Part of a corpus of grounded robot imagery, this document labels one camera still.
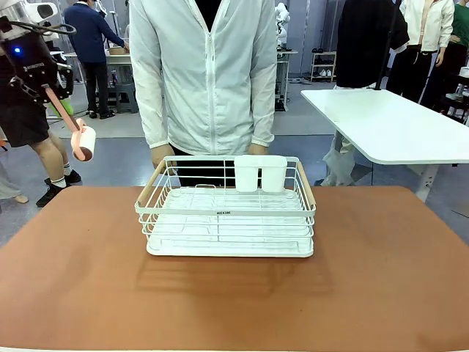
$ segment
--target brown tabletop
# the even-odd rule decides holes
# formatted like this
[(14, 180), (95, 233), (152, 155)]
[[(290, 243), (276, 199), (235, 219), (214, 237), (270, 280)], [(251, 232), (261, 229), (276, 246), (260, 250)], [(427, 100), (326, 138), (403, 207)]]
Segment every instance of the brown tabletop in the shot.
[(72, 187), (0, 249), (0, 346), (469, 347), (469, 248), (404, 188), (315, 188), (309, 259), (152, 257), (140, 190)]

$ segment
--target white wire dish rack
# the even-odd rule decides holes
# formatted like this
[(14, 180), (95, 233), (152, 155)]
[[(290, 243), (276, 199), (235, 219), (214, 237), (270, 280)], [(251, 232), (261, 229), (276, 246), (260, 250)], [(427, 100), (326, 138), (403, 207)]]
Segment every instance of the white wire dish rack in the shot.
[[(287, 158), (282, 192), (266, 193), (259, 188), (253, 193), (240, 193), (226, 186), (234, 180), (234, 176), (228, 176), (233, 175), (234, 159), (234, 156), (172, 156), (161, 161), (135, 204), (150, 254), (206, 257), (313, 254), (316, 201), (301, 162)], [(224, 186), (179, 187), (177, 169), (181, 166), (173, 166), (178, 161), (219, 163), (220, 166), (212, 167), (222, 169), (222, 176), (207, 178), (220, 178)]]

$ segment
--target wooden handle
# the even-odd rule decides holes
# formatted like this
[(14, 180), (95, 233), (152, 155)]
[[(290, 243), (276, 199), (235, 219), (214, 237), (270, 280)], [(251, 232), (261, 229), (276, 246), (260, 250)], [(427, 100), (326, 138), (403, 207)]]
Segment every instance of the wooden handle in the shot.
[(306, 177), (305, 169), (301, 161), (298, 162), (298, 172), (300, 173), (301, 182), (305, 187), (306, 198), (308, 199), (308, 203), (310, 206), (316, 205), (316, 199), (314, 198), (313, 191), (311, 190), (311, 186), (309, 185), (308, 178)]
[(144, 200), (146, 200), (149, 196), (149, 193), (152, 190), (153, 183), (155, 183), (156, 179), (158, 178), (158, 175), (161, 173), (161, 170), (163, 170), (164, 166), (166, 164), (166, 160), (160, 161), (158, 166), (155, 169), (155, 172), (153, 172), (152, 177), (149, 179), (147, 185), (143, 189), (143, 191), (140, 193), (139, 198), (137, 199), (137, 203), (141, 207), (141, 205), (144, 203)]

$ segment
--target zipper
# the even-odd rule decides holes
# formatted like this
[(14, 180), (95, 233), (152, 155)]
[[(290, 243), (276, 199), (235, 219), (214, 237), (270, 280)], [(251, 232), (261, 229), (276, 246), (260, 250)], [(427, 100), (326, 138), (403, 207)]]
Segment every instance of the zipper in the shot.
[(211, 154), (215, 155), (215, 50), (212, 34), (208, 34), (207, 58), (208, 113), (210, 117)]
[(207, 75), (205, 78), (205, 83), (207, 85), (207, 94), (208, 94), (208, 108), (209, 108), (209, 118), (210, 118), (210, 152), (212, 155), (215, 155), (215, 44), (214, 44), (214, 33), (220, 18), (226, 14), (230, 0), (221, 0), (220, 6), (218, 7), (215, 20), (213, 21), (212, 31), (209, 32), (207, 24), (205, 23), (204, 17), (200, 12), (197, 3), (194, 0), (186, 0), (189, 4), (189, 7), (192, 9), (193, 15), (196, 17), (197, 21), (201, 25), (205, 33), (205, 69)]

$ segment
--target white shirt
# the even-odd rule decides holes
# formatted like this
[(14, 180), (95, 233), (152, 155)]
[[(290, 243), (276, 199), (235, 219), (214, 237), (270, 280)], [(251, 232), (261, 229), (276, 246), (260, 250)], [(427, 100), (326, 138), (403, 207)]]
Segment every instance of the white shirt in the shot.
[(403, 0), (401, 12), (407, 22), (409, 45), (422, 44), (422, 51), (437, 51), (446, 48), (453, 32), (453, 0), (435, 0), (426, 16), (424, 36), (421, 39), (424, 7), (426, 0)]
[(150, 148), (238, 155), (273, 141), (274, 8), (273, 0), (221, 0), (209, 32), (195, 0), (130, 2), (130, 55)]

